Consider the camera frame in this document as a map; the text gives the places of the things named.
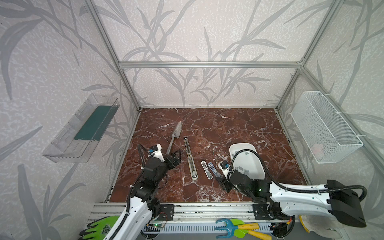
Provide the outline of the small white cylinder piece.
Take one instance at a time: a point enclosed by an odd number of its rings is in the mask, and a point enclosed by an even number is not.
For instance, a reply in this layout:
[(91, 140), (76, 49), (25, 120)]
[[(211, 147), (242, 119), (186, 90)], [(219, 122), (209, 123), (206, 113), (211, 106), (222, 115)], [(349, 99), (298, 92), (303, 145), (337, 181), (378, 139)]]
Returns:
[(209, 168), (208, 168), (208, 165), (207, 165), (206, 161), (204, 161), (204, 160), (201, 161), (201, 165), (202, 165), (202, 167), (203, 167), (203, 169), (204, 169), (204, 172), (205, 172), (207, 178), (208, 178), (209, 180), (212, 180), (212, 179), (213, 179), (213, 175), (210, 173), (210, 170), (209, 170)]

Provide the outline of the blue staple box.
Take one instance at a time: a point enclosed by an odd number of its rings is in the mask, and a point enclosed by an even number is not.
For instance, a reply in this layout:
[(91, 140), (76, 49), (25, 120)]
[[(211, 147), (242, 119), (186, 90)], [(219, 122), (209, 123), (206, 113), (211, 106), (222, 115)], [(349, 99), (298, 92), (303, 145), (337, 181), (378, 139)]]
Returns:
[(212, 173), (214, 174), (214, 176), (216, 178), (221, 178), (222, 177), (222, 175), (217, 171), (217, 169), (215, 168), (215, 166), (214, 166), (214, 164), (212, 162), (208, 163), (208, 167), (212, 171)]

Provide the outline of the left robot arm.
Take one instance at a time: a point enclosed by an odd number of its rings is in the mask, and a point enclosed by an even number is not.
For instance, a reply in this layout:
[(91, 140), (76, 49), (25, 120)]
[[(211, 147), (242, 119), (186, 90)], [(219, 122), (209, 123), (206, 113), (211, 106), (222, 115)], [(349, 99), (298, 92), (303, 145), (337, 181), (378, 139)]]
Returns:
[(160, 144), (145, 149), (138, 145), (142, 171), (130, 186), (125, 210), (106, 235), (106, 240), (135, 240), (152, 218), (160, 215), (160, 200), (156, 198), (159, 184), (169, 170), (181, 164), (182, 151), (163, 154)]

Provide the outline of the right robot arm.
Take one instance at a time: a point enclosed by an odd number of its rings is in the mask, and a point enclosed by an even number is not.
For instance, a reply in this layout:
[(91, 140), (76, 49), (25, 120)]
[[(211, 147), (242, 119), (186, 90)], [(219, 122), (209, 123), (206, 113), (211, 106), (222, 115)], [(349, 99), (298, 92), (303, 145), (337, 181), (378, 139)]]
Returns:
[[(234, 166), (241, 154), (256, 157), (268, 177), (253, 180), (241, 173)], [(361, 206), (368, 194), (364, 186), (345, 186), (336, 180), (317, 186), (284, 185), (272, 177), (260, 155), (250, 149), (235, 153), (230, 163), (221, 161), (219, 168), (224, 174), (218, 180), (223, 190), (235, 189), (253, 203), (265, 206), (268, 219), (311, 215), (335, 218), (339, 223), (355, 228), (367, 226)]]

